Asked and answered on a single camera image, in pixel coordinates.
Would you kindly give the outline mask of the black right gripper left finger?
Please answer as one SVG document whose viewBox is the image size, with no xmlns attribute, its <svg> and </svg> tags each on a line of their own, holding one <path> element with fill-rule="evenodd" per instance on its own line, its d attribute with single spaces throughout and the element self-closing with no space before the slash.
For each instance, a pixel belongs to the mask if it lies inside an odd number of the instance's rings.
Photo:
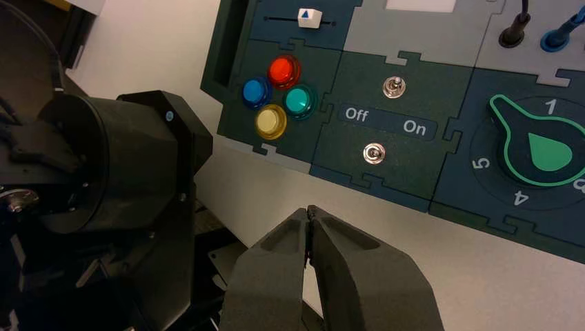
<svg viewBox="0 0 585 331">
<path fill-rule="evenodd" d="M 300 330 L 309 225 L 295 210 L 237 259 L 220 330 Z"/>
</svg>

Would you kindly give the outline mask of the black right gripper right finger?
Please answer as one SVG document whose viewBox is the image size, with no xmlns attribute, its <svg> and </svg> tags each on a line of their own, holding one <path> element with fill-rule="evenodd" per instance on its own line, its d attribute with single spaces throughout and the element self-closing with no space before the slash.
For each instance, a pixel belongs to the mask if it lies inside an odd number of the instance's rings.
<svg viewBox="0 0 585 331">
<path fill-rule="evenodd" d="M 308 217 L 327 330 L 443 330 L 433 289 L 408 254 L 315 205 Z"/>
</svg>

